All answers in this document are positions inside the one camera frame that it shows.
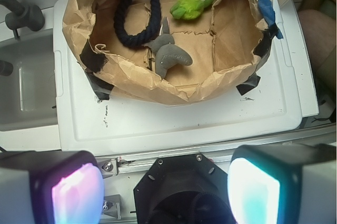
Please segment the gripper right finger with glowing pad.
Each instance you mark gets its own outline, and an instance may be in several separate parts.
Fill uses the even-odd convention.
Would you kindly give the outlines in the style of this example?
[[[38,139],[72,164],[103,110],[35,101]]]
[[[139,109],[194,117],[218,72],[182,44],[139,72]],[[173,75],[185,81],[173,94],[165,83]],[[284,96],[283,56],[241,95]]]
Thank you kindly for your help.
[[[336,223],[336,146],[241,145],[227,192],[237,223]]]

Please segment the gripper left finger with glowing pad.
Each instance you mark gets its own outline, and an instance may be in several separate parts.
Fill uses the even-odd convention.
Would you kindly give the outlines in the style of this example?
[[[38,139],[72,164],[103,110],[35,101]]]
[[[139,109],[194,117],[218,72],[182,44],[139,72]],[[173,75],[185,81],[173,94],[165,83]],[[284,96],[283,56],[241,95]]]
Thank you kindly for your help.
[[[1,153],[1,223],[99,223],[103,201],[88,151]]]

